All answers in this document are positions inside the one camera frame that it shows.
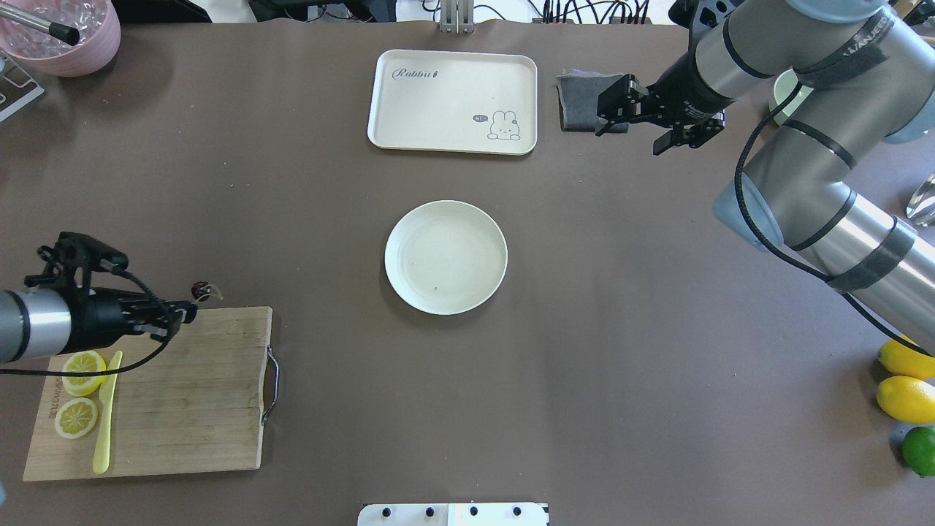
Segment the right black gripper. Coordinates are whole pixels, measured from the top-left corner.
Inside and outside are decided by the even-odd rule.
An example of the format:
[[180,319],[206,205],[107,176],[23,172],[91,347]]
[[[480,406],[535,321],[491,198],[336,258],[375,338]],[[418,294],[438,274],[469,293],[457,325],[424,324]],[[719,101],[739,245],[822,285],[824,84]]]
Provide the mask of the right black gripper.
[[651,85],[626,74],[599,94],[595,136],[627,134],[632,123],[653,123],[669,129],[652,143],[654,156],[684,145],[698,149],[725,129],[727,106],[728,98],[702,80],[695,57],[682,56]]

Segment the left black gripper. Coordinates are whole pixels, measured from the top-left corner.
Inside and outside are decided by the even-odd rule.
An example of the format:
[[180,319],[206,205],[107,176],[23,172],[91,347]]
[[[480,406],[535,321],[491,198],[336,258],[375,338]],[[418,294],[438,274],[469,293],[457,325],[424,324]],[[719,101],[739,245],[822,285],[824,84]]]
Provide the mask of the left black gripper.
[[67,289],[61,297],[71,319],[64,351],[107,348],[128,335],[170,342],[178,325],[190,324],[198,313],[193,302],[165,302],[162,308],[143,293],[117,289]]

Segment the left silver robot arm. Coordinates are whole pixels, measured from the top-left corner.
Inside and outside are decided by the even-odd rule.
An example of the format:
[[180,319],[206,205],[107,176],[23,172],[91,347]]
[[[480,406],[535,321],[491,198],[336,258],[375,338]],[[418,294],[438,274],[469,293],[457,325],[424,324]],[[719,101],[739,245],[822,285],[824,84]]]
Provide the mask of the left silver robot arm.
[[126,336],[164,342],[196,319],[192,302],[161,308],[143,293],[117,289],[3,291],[1,362],[95,351]]

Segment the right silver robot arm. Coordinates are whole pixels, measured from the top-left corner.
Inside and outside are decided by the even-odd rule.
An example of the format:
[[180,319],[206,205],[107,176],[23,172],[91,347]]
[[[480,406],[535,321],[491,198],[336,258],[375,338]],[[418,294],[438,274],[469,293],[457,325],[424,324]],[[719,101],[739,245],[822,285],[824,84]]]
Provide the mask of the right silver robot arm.
[[785,71],[811,89],[770,143],[748,140],[716,216],[828,284],[892,338],[933,353],[933,247],[845,178],[881,143],[933,127],[933,49],[886,1],[697,1],[689,47],[655,83],[633,75],[599,94],[595,133],[665,129],[661,154],[724,129],[725,109]]

